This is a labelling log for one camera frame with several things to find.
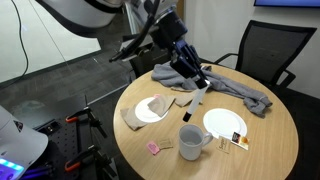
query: small packet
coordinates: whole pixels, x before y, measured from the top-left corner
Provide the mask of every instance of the small packet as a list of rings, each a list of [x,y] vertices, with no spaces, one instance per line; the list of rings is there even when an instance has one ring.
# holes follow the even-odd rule
[[[238,134],[236,132],[233,133],[231,143],[233,143],[237,146],[240,146],[245,150],[249,149],[249,140],[246,137],[241,136],[240,134]]]
[[[218,139],[217,149],[229,154],[230,153],[230,140],[220,136]]]
[[[167,138],[167,139],[161,139],[158,141],[158,146],[160,149],[168,149],[168,148],[173,148],[173,145],[172,145],[172,141],[170,138]]]
[[[156,155],[160,151],[160,148],[153,141],[148,142],[147,148],[153,155]]]

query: white mug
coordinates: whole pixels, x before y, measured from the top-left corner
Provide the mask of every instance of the white mug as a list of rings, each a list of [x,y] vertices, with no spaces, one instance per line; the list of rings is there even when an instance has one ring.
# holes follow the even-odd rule
[[[196,160],[201,154],[202,147],[211,142],[213,136],[210,132],[203,133],[193,124],[186,124],[179,131],[180,154],[186,160]]]

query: beige napkin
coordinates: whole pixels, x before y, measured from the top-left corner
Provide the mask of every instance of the beige napkin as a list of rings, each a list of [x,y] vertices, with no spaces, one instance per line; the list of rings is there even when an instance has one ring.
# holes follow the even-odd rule
[[[174,100],[175,96],[159,95],[148,104],[148,107],[152,112],[162,117],[168,111]]]
[[[127,123],[127,125],[134,131],[148,124],[137,118],[135,109],[136,105],[134,105],[132,108],[120,110],[122,118]]]
[[[177,95],[174,103],[176,103],[176,105],[178,105],[180,107],[186,106],[188,103],[190,103],[192,101],[192,99],[194,98],[197,91],[199,91],[199,90],[197,89],[197,90],[194,90],[189,93],[182,93],[182,94]]]

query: white plate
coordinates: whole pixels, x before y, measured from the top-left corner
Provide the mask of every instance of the white plate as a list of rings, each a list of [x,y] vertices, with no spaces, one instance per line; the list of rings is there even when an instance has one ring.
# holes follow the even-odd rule
[[[247,134],[247,125],[243,119],[227,109],[217,108],[208,111],[203,117],[203,124],[215,138],[223,136],[231,140],[234,132],[242,136]]]
[[[154,99],[155,99],[154,97],[149,97],[138,103],[135,109],[135,113],[139,120],[147,123],[153,123],[153,122],[160,121],[168,114],[168,111],[167,111],[162,117],[160,117],[149,109],[148,104]]]

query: blue screen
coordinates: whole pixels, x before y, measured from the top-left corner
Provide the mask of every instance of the blue screen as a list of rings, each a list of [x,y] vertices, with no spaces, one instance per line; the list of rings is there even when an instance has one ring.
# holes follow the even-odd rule
[[[320,0],[255,0],[255,6],[320,7]]]

